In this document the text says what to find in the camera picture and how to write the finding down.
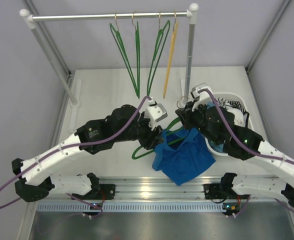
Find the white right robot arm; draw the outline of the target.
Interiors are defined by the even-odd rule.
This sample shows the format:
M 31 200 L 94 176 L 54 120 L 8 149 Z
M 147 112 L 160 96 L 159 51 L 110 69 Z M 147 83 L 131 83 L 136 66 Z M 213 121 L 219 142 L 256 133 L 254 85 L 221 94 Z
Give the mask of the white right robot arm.
M 235 115 L 225 108 L 188 102 L 175 111 L 186 130 L 197 130 L 215 144 L 223 145 L 230 157 L 265 169 L 274 178 L 255 178 L 225 173 L 220 192 L 225 198 L 235 195 L 266 197 L 285 202 L 294 208 L 294 159 L 275 149 L 260 134 L 235 123 Z

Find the blue tank top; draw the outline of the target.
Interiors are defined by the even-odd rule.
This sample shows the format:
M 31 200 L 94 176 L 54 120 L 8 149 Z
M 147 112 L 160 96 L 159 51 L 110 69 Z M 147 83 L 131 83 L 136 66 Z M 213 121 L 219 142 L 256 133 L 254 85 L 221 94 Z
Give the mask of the blue tank top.
M 164 142 L 154 149 L 152 169 L 162 171 L 177 186 L 198 177 L 216 162 L 205 138 L 195 128 L 165 130 L 162 138 Z

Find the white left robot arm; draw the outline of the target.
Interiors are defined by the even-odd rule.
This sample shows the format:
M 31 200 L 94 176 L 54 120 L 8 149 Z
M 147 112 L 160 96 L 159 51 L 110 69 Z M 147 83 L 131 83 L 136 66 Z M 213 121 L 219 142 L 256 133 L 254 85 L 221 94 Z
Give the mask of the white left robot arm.
M 99 178 L 92 172 L 66 176 L 58 174 L 61 168 L 109 150 L 115 143 L 139 141 L 151 150 L 163 142 L 163 129 L 158 122 L 167 117 L 167 111 L 155 103 L 139 112 L 125 104 L 103 119 L 90 120 L 66 140 L 32 159 L 17 158 L 11 162 L 18 176 L 15 192 L 25 202 L 36 202 L 50 195 L 71 194 L 80 200 L 101 199 Z

